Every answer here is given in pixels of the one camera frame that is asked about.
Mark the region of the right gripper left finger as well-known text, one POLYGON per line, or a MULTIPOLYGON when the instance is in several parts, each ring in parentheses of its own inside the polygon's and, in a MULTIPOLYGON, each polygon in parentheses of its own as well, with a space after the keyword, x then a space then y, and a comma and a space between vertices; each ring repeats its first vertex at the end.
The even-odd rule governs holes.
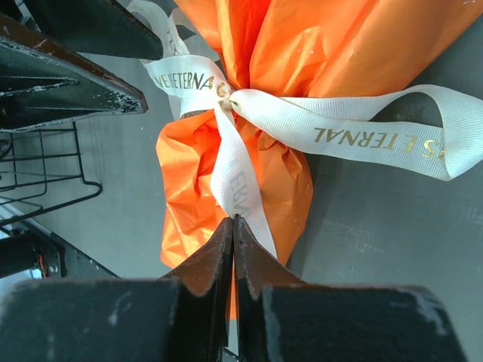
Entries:
POLYGON ((231 361, 233 221, 161 278, 1 287, 3 361, 231 361))

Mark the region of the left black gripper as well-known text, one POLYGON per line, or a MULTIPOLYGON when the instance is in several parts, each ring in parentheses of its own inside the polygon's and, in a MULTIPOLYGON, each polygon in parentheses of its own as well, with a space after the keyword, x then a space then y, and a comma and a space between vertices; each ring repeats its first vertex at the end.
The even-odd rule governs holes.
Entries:
MULTIPOLYGON (((44 35, 72 51, 144 60, 163 56, 160 38, 117 1, 24 4, 44 35)), ((147 109, 140 90, 1 15, 1 132, 147 109)))

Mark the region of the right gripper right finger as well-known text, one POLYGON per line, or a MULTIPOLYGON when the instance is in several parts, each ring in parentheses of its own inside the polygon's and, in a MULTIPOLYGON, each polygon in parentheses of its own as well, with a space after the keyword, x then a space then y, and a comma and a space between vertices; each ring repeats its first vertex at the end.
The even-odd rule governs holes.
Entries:
POLYGON ((269 254, 233 222, 242 361, 464 361, 445 307, 405 285, 320 285, 269 254))

